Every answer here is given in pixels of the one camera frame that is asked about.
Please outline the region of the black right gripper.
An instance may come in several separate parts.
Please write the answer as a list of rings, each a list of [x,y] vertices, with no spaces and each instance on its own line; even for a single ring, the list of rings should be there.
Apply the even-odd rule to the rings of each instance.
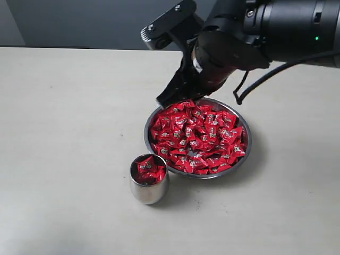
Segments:
[[[165,109],[183,101],[197,101],[217,91],[237,69],[239,62],[229,48],[214,45],[188,45],[180,67],[156,97]]]

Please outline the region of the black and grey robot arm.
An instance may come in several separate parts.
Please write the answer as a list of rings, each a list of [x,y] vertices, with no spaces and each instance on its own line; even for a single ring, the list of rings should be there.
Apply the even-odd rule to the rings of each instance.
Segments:
[[[181,1],[154,23],[182,51],[180,67],[157,97],[167,108],[217,91],[236,70],[269,71],[234,97],[245,97],[279,72],[299,64],[339,68],[339,1],[217,1],[208,19],[194,1]]]

